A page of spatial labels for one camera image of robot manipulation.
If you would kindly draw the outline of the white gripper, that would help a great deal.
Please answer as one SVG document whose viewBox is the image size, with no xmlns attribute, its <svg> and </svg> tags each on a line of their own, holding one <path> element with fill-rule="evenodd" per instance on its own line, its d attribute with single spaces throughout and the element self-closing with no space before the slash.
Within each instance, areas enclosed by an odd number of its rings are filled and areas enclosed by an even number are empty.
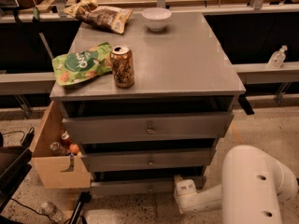
<svg viewBox="0 0 299 224">
<path fill-rule="evenodd" d="M 174 197 L 181 214 L 191 212 L 196 206 L 197 190 L 192 179 L 184 179 L 180 175 L 174 176 L 175 191 Z"/>
</svg>

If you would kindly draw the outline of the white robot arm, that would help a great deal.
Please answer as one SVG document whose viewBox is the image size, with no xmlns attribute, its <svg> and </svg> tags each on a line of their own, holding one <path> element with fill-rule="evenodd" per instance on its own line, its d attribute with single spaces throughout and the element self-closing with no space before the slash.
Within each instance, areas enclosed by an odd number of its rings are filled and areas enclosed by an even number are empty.
<svg viewBox="0 0 299 224">
<path fill-rule="evenodd" d="M 279 205 L 294 198 L 298 182 L 285 164 L 252 146 L 237 146 L 225 156 L 221 183 L 202 192 L 191 179 L 175 185 L 184 213 L 222 211 L 222 224 L 282 224 Z"/>
</svg>

